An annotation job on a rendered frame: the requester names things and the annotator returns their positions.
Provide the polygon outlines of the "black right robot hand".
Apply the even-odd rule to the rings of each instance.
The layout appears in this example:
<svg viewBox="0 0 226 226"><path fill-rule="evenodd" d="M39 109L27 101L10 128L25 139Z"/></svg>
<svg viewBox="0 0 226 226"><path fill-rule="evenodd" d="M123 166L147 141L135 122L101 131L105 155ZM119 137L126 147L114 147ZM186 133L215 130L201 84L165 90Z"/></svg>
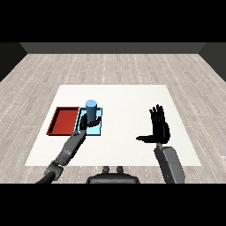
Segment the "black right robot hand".
<svg viewBox="0 0 226 226"><path fill-rule="evenodd" d="M165 121L163 107L157 104L149 110L153 126L153 134L146 136L138 136L136 140L141 140L145 143L160 143L167 144L170 140L170 128Z"/></svg>

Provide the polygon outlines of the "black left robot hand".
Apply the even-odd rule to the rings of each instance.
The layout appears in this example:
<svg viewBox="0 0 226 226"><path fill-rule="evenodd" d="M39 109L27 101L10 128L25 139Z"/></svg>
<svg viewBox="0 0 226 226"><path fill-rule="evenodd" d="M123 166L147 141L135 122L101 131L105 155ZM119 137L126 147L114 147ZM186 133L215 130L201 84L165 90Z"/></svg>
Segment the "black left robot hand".
<svg viewBox="0 0 226 226"><path fill-rule="evenodd" d="M80 120L79 128L80 130L85 130L87 127L94 127L97 126L101 122L102 118L98 117L95 121L88 123L87 115L84 114Z"/></svg>

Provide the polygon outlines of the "blue can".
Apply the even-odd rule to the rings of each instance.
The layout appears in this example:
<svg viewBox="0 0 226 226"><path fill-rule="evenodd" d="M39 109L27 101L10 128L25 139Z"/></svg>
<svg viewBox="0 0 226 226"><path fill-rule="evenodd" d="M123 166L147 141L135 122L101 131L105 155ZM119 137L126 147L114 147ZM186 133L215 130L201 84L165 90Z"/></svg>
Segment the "blue can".
<svg viewBox="0 0 226 226"><path fill-rule="evenodd" d="M87 122L91 123L96 120L97 102L95 100L86 101Z"/></svg>

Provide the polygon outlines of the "light blue shallow open box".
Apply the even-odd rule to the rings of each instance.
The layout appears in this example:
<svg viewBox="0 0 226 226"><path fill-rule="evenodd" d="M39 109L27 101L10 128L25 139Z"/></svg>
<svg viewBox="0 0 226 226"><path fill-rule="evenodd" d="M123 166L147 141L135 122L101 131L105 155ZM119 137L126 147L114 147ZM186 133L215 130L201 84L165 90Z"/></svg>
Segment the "light blue shallow open box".
<svg viewBox="0 0 226 226"><path fill-rule="evenodd" d="M79 109L79 114L77 116L76 123L74 125L74 130L79 130L80 119L86 112L87 112L87 109L85 107L81 107ZM101 117L101 116L102 116L102 108L97 108L96 117ZM102 128L102 123L99 123L94 127L87 127L87 136L100 136L101 128Z"/></svg>

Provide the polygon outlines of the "red shallow open box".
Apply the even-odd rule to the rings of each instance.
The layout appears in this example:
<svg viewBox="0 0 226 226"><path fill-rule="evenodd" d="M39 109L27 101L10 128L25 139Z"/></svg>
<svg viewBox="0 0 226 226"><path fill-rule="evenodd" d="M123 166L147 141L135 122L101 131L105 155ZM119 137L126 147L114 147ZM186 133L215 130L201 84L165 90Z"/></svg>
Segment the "red shallow open box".
<svg viewBox="0 0 226 226"><path fill-rule="evenodd" d="M49 136L71 136L79 107L57 107L46 132Z"/></svg>

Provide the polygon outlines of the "dark grey robot body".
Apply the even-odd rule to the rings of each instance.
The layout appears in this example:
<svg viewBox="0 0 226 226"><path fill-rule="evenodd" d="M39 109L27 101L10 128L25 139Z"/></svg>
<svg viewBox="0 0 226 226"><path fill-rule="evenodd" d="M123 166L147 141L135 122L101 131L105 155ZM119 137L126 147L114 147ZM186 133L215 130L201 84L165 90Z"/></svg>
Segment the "dark grey robot body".
<svg viewBox="0 0 226 226"><path fill-rule="evenodd" d="M110 173L109 166L104 166L101 174L87 179L87 184L139 184L139 179L125 174L122 166L117 166L116 173Z"/></svg>

